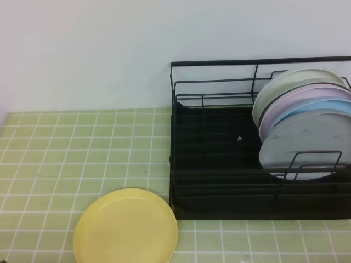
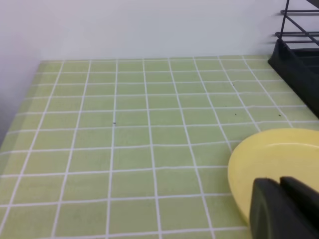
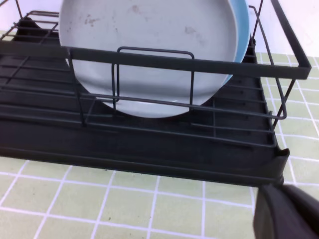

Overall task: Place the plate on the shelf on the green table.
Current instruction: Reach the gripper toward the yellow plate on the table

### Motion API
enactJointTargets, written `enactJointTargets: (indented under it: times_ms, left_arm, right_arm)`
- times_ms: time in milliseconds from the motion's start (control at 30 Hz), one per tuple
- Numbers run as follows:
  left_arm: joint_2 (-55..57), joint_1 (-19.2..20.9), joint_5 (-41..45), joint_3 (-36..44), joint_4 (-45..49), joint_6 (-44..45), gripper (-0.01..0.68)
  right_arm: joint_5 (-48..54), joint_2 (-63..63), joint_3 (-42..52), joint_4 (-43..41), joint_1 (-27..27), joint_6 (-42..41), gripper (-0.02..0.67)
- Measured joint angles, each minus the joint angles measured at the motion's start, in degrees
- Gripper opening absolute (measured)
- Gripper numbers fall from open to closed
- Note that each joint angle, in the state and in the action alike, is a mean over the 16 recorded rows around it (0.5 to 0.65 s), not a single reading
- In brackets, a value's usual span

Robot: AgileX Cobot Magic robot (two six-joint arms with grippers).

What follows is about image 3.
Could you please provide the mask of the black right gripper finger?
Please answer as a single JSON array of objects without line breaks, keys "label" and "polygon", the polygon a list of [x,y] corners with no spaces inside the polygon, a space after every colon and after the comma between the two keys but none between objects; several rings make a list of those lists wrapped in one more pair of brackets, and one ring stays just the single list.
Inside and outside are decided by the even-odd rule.
[{"label": "black right gripper finger", "polygon": [[262,186],[253,229],[257,239],[317,239],[319,201],[293,185]]}]

